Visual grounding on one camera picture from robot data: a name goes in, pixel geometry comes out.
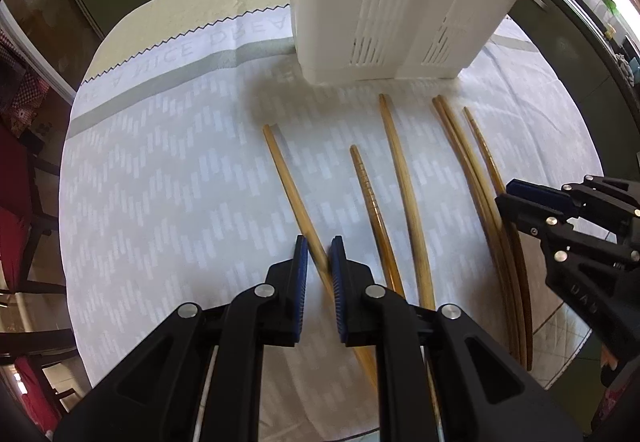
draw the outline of chair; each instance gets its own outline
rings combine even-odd
[[[38,168],[60,176],[60,168],[33,157],[0,123],[0,260],[7,290],[65,294],[66,287],[28,279],[40,236],[58,229],[58,219],[42,211],[35,184]]]
[[[2,420],[2,442],[49,442],[24,408],[0,382],[0,419]]]
[[[27,389],[27,395],[22,396],[24,408],[43,431],[55,430],[59,420],[67,413],[61,399],[76,393],[73,388],[64,392],[54,389],[44,368],[76,355],[76,339],[71,329],[0,332],[0,366],[15,366]]]

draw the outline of wooden chopstick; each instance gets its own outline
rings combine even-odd
[[[492,217],[495,230],[498,233],[498,239],[500,241],[500,246],[502,247],[501,254],[504,256],[504,260],[506,262],[506,279],[509,282],[512,292],[512,298],[515,306],[515,317],[516,317],[516,327],[518,331],[518,361],[520,364],[526,368],[527,367],[527,342],[526,342],[526,327],[525,327],[525,319],[524,319],[524,307],[522,304],[522,296],[520,294],[520,285],[518,283],[518,271],[515,267],[514,256],[511,250],[511,244],[509,242],[508,235],[506,233],[506,229],[502,222],[502,217],[500,216],[500,212],[498,212],[498,206],[495,204],[495,199],[493,194],[491,193],[491,187],[489,186],[489,182],[487,181],[484,173],[480,167],[478,159],[474,155],[471,147],[466,141],[466,137],[462,131],[462,127],[458,122],[458,119],[453,114],[453,111],[447,104],[446,99],[442,96],[438,96],[440,101],[442,102],[442,107],[445,110],[445,113],[449,117],[453,129],[455,130],[458,137],[461,139],[461,144],[463,148],[466,150],[466,154],[471,162],[471,166],[473,170],[476,172],[476,177],[478,178],[480,187],[482,189],[482,193],[486,199],[490,215]]]
[[[521,333],[524,333],[524,324],[518,321],[516,298],[512,290],[513,286],[511,284],[509,269],[500,241],[498,227],[490,209],[490,201],[493,202],[493,200],[487,197],[487,192],[482,188],[481,177],[483,177],[483,174],[481,171],[474,169],[473,160],[475,158],[471,156],[471,149],[466,142],[465,136],[462,135],[460,126],[456,126],[457,121],[452,111],[440,96],[433,99],[433,104],[442,120],[447,137],[465,173],[467,184],[474,204],[476,205],[476,210],[478,211],[478,216],[489,246],[489,251],[497,270],[498,281],[500,282],[500,288],[502,290],[510,353],[524,365],[526,363],[524,339],[521,336]]]
[[[287,167],[286,162],[284,161],[284,157],[282,156],[282,152],[280,151],[278,142],[273,136],[271,127],[268,124],[265,124],[262,127],[262,132],[264,133],[264,138],[267,142],[267,146],[269,147],[269,151],[271,152],[273,163],[275,164],[276,170],[278,171],[278,174],[280,176],[280,181],[282,182],[282,186],[284,187],[284,192],[289,199],[291,209],[293,210],[293,214],[296,217],[300,232],[302,232],[302,234],[306,237],[306,241],[308,242],[309,252],[311,253],[311,258],[314,260],[316,269],[318,270],[318,274],[322,281],[322,285],[324,286],[324,290],[333,303],[334,283],[331,272],[329,271],[329,259],[327,258],[324,248],[322,247],[322,243],[320,242],[318,233],[316,232],[316,229],[314,228],[314,225],[306,212],[305,204],[302,201],[302,198],[300,198],[300,194],[298,192],[298,189],[296,188],[296,184],[291,177],[291,173],[289,172],[289,168]],[[369,378],[369,382],[372,383],[374,388],[377,388],[378,373],[376,367],[376,359],[373,355],[372,350],[365,346],[357,346],[353,349],[355,351],[358,362],[364,370],[364,373]]]
[[[491,151],[489,151],[489,146],[487,145],[486,140],[484,139],[484,136],[482,135],[482,132],[478,127],[478,123],[476,122],[476,119],[474,119],[469,108],[463,108],[463,112],[465,113],[466,120],[471,127],[471,131],[473,132],[474,137],[476,138],[476,143],[478,144],[478,147],[482,154],[482,158],[484,159],[484,165],[486,166],[486,170],[489,173],[489,178],[491,178],[495,193],[497,195],[501,195],[506,192],[506,187],[504,186],[504,182],[502,181],[500,172],[495,165],[494,157],[492,156]],[[533,324],[531,315],[531,294],[529,290],[529,279],[527,278],[527,265],[524,260],[524,253],[522,252],[522,243],[520,242],[520,234],[518,233],[518,229],[512,223],[505,223],[504,227],[507,232],[509,243],[511,244],[511,251],[513,252],[516,274],[518,276],[518,285],[520,287],[520,295],[522,297],[527,346],[526,368],[527,371],[530,372],[533,366]]]
[[[407,166],[402,145],[393,117],[389,111],[388,102],[384,94],[380,94],[380,114],[385,125],[386,138],[391,149],[391,156],[396,169],[396,177],[402,196],[402,205],[406,216],[406,225],[411,243],[411,253],[414,257],[415,279],[418,285],[418,300],[422,308],[435,310],[436,302],[433,294],[433,282],[431,282],[431,270],[429,267],[429,255],[422,231],[418,203],[415,200],[414,187],[411,184],[411,174]]]
[[[360,189],[362,189],[362,196],[367,208],[367,214],[369,215],[369,221],[371,222],[373,237],[376,240],[376,247],[378,247],[382,272],[385,274],[386,286],[396,294],[404,297],[404,288],[402,288],[402,280],[400,278],[400,273],[398,272],[398,264],[396,263],[394,251],[391,247],[389,236],[386,233],[385,222],[382,219],[382,213],[380,212],[378,201],[376,200],[373,187],[369,181],[367,170],[364,167],[364,162],[362,161],[362,157],[360,156],[360,152],[356,145],[352,145],[349,151],[351,152],[351,158],[353,159],[353,167],[355,168],[358,176]]]

